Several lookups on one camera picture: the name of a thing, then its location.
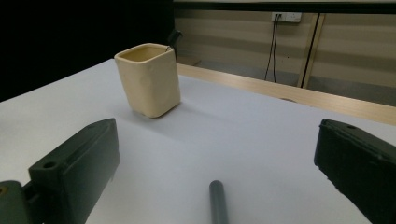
wall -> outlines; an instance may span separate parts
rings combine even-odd
[[[300,23],[280,23],[276,68],[299,74],[312,14]],[[270,12],[175,10],[176,28],[183,33],[181,55],[202,60],[266,68],[273,23]]]
[[[277,72],[302,76],[316,15],[304,13],[300,23],[278,25]],[[318,44],[304,86],[396,105],[396,15],[321,15],[324,21],[316,33]],[[176,28],[184,34],[177,50],[202,61],[265,69],[270,18],[270,12],[260,11],[176,10]],[[355,96],[351,90],[366,91],[366,96]]]
[[[312,76],[396,88],[396,15],[327,14]]]

screw hole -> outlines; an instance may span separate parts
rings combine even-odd
[[[5,194],[6,191],[7,191],[7,187],[5,187],[5,186],[0,186],[0,196],[3,195],[3,194]]]
[[[50,161],[50,162],[45,163],[43,167],[46,168],[46,169],[49,169],[49,168],[54,167],[55,165],[56,165],[55,162]]]

black cable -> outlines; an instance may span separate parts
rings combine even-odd
[[[274,42],[274,82],[276,82],[276,75],[275,75],[275,63],[276,63],[276,57],[275,57],[275,51],[276,51],[276,40],[277,40],[277,25],[279,24],[279,19],[280,19],[280,15],[277,17],[276,21],[275,21],[275,42]]]
[[[271,40],[271,48],[270,48],[270,56],[268,57],[268,64],[267,64],[267,70],[265,71],[265,77],[264,80],[267,79],[267,74],[268,74],[268,68],[270,67],[270,63],[271,63],[271,55],[272,55],[272,48],[274,45],[274,37],[275,37],[275,28],[276,28],[276,18],[277,18],[277,14],[275,14],[275,19],[274,19],[274,26],[273,26],[273,37]]]

beige ceramic cup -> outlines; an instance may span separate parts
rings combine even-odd
[[[132,110],[158,118],[180,103],[173,49],[147,43],[119,52],[114,59]]]

metal rod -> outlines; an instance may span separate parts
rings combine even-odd
[[[214,180],[210,183],[209,189],[212,224],[228,224],[227,206],[222,183]]]

